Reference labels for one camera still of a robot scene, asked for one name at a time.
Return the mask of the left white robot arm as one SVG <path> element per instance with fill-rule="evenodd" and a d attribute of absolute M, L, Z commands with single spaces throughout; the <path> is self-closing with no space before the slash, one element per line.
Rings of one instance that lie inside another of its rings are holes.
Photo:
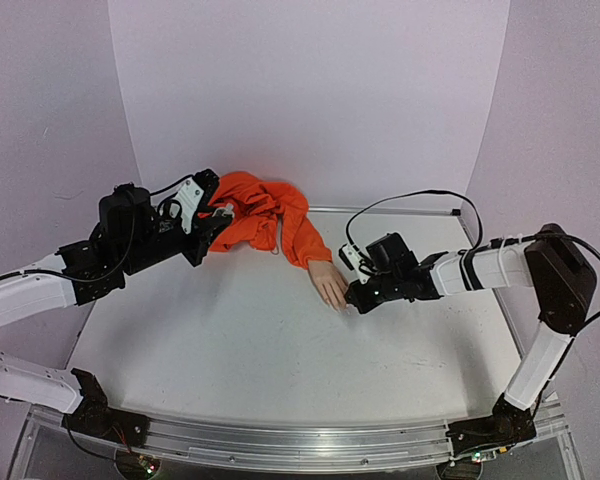
<path fill-rule="evenodd" d="M 129 276 L 174 256 L 200 265 L 233 214 L 214 208 L 220 184 L 210 169 L 154 193 L 132 183 L 100 199 L 99 220 L 86 240 L 20 270 L 0 275 L 0 328 L 36 314 L 82 306 L 122 289 Z M 0 351 L 0 397 L 73 414 L 96 437 L 111 433 L 115 416 L 96 377 L 55 371 Z"/>

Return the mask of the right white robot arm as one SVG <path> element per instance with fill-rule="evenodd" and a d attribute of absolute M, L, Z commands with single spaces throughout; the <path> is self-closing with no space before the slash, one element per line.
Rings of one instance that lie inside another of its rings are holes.
<path fill-rule="evenodd" d="M 364 315 L 396 300 L 432 301 L 454 295 L 525 287 L 534 290 L 539 325 L 532 345 L 503 393 L 506 405 L 527 410 L 561 365 L 583 330 L 597 286 L 586 258 L 559 225 L 546 224 L 528 237 L 494 239 L 482 247 L 431 254 L 418 260 L 398 233 L 360 250 L 338 251 L 357 276 L 345 294 Z"/>

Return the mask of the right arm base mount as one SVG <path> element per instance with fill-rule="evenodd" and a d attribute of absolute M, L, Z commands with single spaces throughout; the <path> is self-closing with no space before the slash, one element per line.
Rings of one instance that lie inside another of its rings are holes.
<path fill-rule="evenodd" d="M 526 409 L 510 402 L 505 389 L 490 415 L 452 422 L 445 432 L 451 443 L 451 458 L 460 460 L 483 452 L 507 450 L 534 439 L 535 416 L 545 389 L 546 385 L 540 388 Z"/>

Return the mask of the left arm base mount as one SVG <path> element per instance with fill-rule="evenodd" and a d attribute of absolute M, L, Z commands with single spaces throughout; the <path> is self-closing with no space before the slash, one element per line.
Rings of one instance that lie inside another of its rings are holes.
<path fill-rule="evenodd" d="M 77 379 L 81 401 L 72 413 L 63 415 L 63 427 L 128 447 L 145 444 L 150 423 L 146 415 L 111 407 L 92 373 L 73 368 L 71 374 Z"/>

